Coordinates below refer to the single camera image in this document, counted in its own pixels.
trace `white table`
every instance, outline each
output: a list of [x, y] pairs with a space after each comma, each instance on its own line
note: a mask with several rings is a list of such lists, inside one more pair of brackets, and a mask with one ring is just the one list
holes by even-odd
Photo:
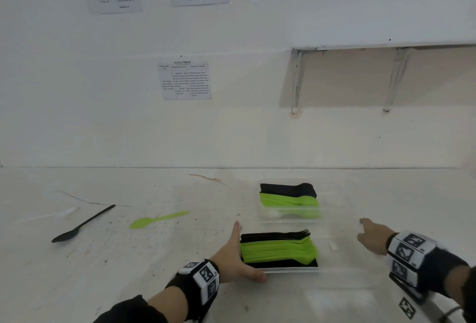
[[[236, 219], [257, 218], [258, 182], [265, 177], [335, 182], [351, 198], [356, 215], [395, 230], [418, 230], [476, 261], [476, 184], [465, 171], [0, 168], [2, 321], [92, 322], [120, 300], [135, 294], [149, 298], [186, 261], [211, 256]], [[61, 191], [117, 206], [73, 240], [52, 244], [52, 238], [105, 208]], [[37, 218], [72, 208], [66, 217]], [[134, 219], [179, 210], [190, 213], [149, 229], [128, 228]], [[233, 319], [249, 321], [251, 307], [242, 306]]]

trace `clear plastic container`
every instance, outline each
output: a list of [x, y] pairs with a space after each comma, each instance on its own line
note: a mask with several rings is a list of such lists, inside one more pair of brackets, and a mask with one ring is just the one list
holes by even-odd
[[334, 182], [319, 181], [316, 179], [262, 179], [259, 183], [299, 185], [303, 182], [312, 184], [317, 195], [317, 206], [291, 206], [291, 207], [270, 207], [264, 206], [259, 199], [257, 192], [257, 201], [259, 206], [259, 215], [264, 219], [326, 219], [327, 211], [335, 208], [353, 209], [350, 200], [343, 193], [343, 189]]

